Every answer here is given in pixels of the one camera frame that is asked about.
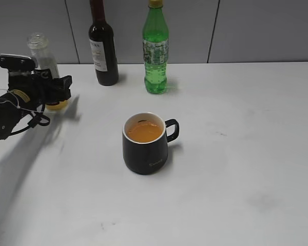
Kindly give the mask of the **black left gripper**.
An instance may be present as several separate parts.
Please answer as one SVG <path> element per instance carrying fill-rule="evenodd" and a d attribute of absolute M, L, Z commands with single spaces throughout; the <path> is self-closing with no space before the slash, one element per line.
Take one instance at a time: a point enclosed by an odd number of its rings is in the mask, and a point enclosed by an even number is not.
<path fill-rule="evenodd" d="M 72 76 L 52 76 L 49 70 L 8 71 L 8 112 L 35 111 L 41 105 L 56 105 L 71 97 Z"/>

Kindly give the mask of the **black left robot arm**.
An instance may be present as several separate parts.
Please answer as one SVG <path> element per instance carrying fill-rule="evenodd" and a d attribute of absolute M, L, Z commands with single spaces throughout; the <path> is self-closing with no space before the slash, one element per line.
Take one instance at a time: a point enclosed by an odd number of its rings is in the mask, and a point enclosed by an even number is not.
<path fill-rule="evenodd" d="M 71 97 L 72 76 L 52 78 L 49 70 L 9 75 L 8 90 L 0 96 L 0 140 L 35 126 L 48 126 L 46 105 L 57 105 Z"/>

